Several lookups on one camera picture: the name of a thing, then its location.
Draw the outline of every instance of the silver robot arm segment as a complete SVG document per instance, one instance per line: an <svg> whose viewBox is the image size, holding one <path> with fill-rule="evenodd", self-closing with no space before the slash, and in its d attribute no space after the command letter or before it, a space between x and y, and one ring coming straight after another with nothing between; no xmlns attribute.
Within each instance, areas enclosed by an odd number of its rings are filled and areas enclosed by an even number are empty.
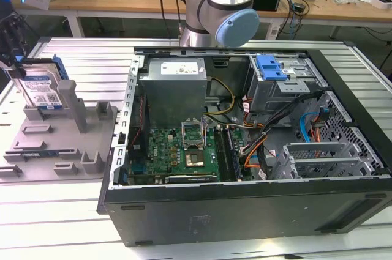
<svg viewBox="0 0 392 260"><path fill-rule="evenodd" d="M181 46L244 45L255 35L259 18L253 0L187 0Z"/></svg>

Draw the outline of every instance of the hard drive label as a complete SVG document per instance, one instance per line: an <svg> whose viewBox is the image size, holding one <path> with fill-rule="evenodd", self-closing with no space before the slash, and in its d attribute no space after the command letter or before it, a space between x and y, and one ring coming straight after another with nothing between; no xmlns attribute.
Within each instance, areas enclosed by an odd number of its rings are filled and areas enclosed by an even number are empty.
<svg viewBox="0 0 392 260"><path fill-rule="evenodd" d="M51 86L49 76L26 76L22 85L33 104L40 109L61 109L59 95Z"/></svg>

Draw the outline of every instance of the white box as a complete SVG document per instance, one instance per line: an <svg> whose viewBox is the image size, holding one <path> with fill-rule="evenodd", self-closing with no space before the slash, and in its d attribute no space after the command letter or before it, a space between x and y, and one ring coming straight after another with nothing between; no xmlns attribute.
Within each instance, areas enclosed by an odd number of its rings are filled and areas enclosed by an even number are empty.
<svg viewBox="0 0 392 260"><path fill-rule="evenodd" d="M378 9L392 9L392 0L371 0L370 4Z"/></svg>

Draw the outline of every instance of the blue box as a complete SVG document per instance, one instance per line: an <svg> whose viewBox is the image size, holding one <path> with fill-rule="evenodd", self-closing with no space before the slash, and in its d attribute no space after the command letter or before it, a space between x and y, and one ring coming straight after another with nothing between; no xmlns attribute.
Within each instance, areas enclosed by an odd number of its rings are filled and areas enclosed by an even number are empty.
<svg viewBox="0 0 392 260"><path fill-rule="evenodd" d="M257 66L265 81L286 81L287 75L281 70L281 65L272 55L257 55Z"/></svg>

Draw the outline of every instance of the white table frame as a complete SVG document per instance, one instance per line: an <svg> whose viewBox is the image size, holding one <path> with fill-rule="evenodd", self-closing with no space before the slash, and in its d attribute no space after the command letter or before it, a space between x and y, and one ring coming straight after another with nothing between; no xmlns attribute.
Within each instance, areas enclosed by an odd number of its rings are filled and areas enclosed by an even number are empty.
<svg viewBox="0 0 392 260"><path fill-rule="evenodd" d="M119 11L96 11L96 10L37 10L37 9L18 9L21 15L48 15L57 17L66 17L73 37L84 37L85 33L80 23L81 17L107 17L107 18L151 18L162 19L162 15L156 12L119 12ZM166 13L166 19L175 20L176 13ZM186 15L181 14L181 19L185 20ZM281 17L260 17L261 23L269 23L266 40L276 40L277 33L284 23L285 18ZM327 19L308 19L304 18L302 24L316 24L322 26L333 26L330 38L334 39L341 26L360 26L370 28L392 28L392 19L390 22L378 21L354 21L354 20L327 20Z"/></svg>

